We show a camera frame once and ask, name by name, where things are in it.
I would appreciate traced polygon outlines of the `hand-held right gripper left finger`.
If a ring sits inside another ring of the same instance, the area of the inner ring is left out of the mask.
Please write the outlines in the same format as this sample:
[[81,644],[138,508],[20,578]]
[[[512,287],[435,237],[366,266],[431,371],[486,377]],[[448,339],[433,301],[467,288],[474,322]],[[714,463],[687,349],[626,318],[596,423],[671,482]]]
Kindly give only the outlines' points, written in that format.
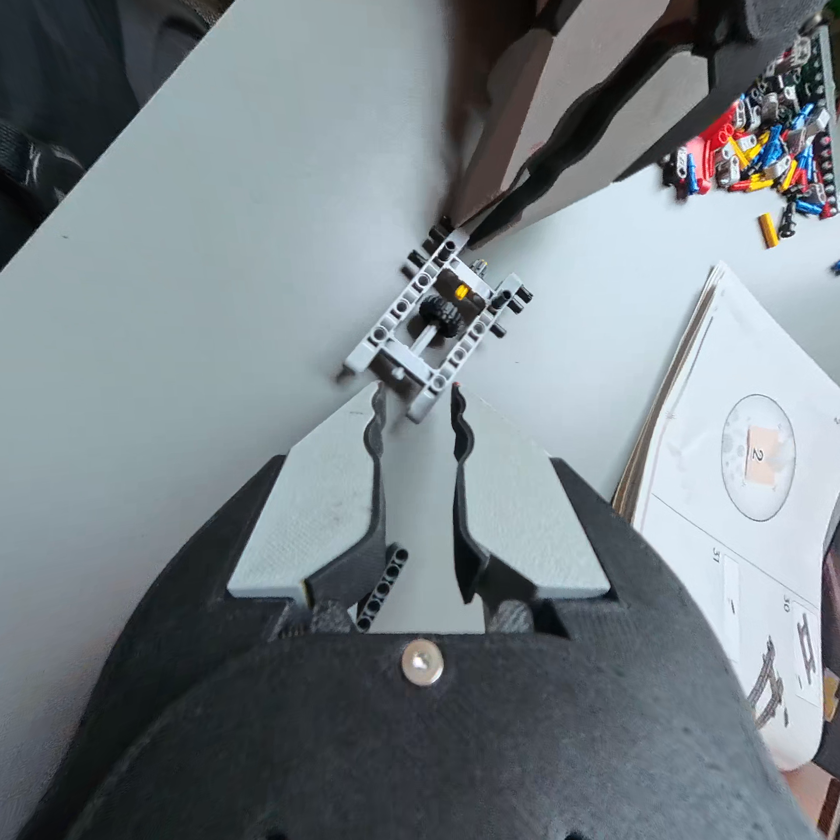
[[385,389],[366,386],[283,460],[227,583],[237,598],[333,601],[370,594],[385,568]]

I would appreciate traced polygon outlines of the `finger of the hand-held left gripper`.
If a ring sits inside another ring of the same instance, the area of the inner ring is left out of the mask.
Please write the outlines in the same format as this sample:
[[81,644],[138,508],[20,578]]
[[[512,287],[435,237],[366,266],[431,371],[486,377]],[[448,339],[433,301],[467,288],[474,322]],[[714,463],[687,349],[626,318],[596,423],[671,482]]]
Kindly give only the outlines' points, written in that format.
[[476,228],[596,108],[614,113],[671,54],[692,54],[694,2],[538,2],[497,59],[451,201]]
[[471,246],[531,224],[609,186],[709,92],[707,59],[668,55],[614,113],[596,108],[569,139],[528,169],[528,178],[476,227]]

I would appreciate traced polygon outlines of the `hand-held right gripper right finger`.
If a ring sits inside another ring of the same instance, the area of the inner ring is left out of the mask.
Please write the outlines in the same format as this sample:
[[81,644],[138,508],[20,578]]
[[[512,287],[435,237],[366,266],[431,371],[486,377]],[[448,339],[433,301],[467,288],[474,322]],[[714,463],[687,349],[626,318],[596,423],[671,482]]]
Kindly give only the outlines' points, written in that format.
[[592,599],[610,583],[548,452],[459,383],[454,562],[465,603]]

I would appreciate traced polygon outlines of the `grey lego frame with gear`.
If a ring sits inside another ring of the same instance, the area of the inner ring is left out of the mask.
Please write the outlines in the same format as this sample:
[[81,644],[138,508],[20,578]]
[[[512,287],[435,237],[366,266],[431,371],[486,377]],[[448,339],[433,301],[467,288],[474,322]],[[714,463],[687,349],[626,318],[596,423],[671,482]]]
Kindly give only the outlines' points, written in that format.
[[510,274],[496,287],[487,262],[469,259],[469,231],[441,217],[404,265],[406,286],[343,361],[360,375],[382,361],[394,382],[415,387],[407,418],[420,424],[489,335],[502,339],[501,318],[519,314],[533,294]]

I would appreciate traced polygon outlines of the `pile of colourful lego pieces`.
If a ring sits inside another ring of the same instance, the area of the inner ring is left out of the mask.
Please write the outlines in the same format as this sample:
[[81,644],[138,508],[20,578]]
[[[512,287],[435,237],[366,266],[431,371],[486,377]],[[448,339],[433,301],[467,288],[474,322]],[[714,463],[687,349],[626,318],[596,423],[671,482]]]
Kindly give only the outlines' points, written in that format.
[[800,217],[838,216],[838,88],[832,23],[819,16],[708,129],[659,163],[679,200],[716,188],[797,200]]

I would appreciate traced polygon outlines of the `black lego beam with holes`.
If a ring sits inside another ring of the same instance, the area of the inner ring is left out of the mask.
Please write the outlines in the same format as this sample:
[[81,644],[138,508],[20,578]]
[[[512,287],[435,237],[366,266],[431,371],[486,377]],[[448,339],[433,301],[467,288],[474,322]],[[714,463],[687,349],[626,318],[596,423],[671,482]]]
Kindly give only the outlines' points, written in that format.
[[371,630],[383,604],[393,591],[394,586],[409,560],[409,552],[401,544],[394,542],[385,551],[385,568],[372,591],[363,596],[355,607],[355,628],[361,634]]

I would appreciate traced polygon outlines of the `lego instruction booklet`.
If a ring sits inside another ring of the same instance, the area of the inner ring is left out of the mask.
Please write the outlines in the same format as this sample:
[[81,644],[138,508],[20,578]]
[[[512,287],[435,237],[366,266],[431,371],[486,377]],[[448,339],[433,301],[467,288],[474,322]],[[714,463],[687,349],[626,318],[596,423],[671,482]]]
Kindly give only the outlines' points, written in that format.
[[720,263],[613,499],[699,606],[782,771],[823,737],[838,417],[838,385]]

